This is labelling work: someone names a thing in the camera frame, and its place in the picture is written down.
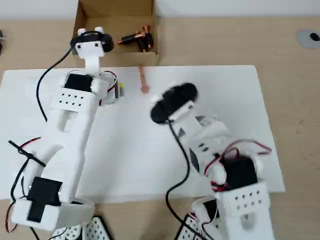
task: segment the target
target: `cardboard box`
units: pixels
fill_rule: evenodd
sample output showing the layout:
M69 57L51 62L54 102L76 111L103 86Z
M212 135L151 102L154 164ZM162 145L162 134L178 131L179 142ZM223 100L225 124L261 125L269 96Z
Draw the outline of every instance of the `cardboard box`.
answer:
M140 52L136 43L118 45L123 36L151 26L154 46L149 52ZM79 28L94 30L103 27L112 36L114 49L100 58L101 67L131 67L142 64L155 66L158 55L157 18L154 0L79 0L73 35Z

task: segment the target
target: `wooden table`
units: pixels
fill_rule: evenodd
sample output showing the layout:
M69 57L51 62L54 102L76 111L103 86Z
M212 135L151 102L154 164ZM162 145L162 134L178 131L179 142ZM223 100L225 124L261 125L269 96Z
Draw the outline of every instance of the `wooden table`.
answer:
M47 68L68 49L72 21L0 21L7 35L0 75L9 69ZM42 29L49 31L42 34ZM159 21L160 65L255 65L270 119L286 193L271 195L278 240L320 237L320 49L301 48L300 29L320 32L320 17L180 18ZM68 57L62 68L75 67ZM193 199L173 200L181 217ZM1 215L8 201L0 201ZM101 204L115 239L173 240L179 223L163 201ZM0 238L30 239L20 227ZM39 231L45 240L47 232Z

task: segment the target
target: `white robotic arm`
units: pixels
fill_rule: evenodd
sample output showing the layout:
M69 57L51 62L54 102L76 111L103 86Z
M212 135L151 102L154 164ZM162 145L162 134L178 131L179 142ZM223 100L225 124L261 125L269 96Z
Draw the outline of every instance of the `white robotic arm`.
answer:
M20 225L54 231L88 224L94 213L93 203L77 200L75 195L97 108L116 81L112 74L100 75L99 58L113 48L113 42L101 27L95 31L79 29L78 35L71 46L85 60L85 70L71 71L61 78L46 129L36 148L30 149L45 165L59 152L63 168L57 175L29 161L24 172L26 199L16 200L11 216L12 222Z
M212 196L192 205L197 225L192 219L185 224L205 239L274 240L269 193L260 179L260 156L270 154L271 149L252 139L238 139L217 117L199 114L197 95L191 83L175 86L151 111L154 122L171 122L191 164L212 187ZM253 150L253 145L263 151ZM200 239L181 227L175 239Z

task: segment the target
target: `white wall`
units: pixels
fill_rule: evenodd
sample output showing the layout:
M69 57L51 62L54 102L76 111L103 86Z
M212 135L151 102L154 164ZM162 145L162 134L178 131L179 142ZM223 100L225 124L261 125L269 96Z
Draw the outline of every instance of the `white wall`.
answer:
M320 15L320 0L156 0L160 17Z
M0 20L73 19L77 5L78 0L0 0Z
M160 17L320 15L320 0L155 1ZM78 0L0 0L0 20L73 19L77 4Z

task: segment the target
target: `white paper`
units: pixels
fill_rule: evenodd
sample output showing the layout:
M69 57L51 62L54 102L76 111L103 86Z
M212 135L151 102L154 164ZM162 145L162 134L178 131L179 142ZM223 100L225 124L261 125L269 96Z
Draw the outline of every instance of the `white paper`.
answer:
M39 95L47 116L59 79L70 70L54 69L43 79ZM78 197L96 203L163 199L167 189L184 177L185 160L169 128L155 124L150 118L152 99L183 82L196 85L200 111L217 115L236 136L255 139L272 148L272 155L263 157L263 178L269 191L285 190L254 66L145 67L149 94L140 91L137 67L108 70L124 83L125 97L97 111L85 150ZM0 88L0 199L10 197L12 182L25 161L8 140L22 144L41 136L45 127L36 100L36 85L43 72L43 69L32 69L4 73ZM64 167L64 161L69 159L57 160L58 157L48 164L48 170L57 174L72 171ZM192 169L189 180L172 197L210 194L208 180Z

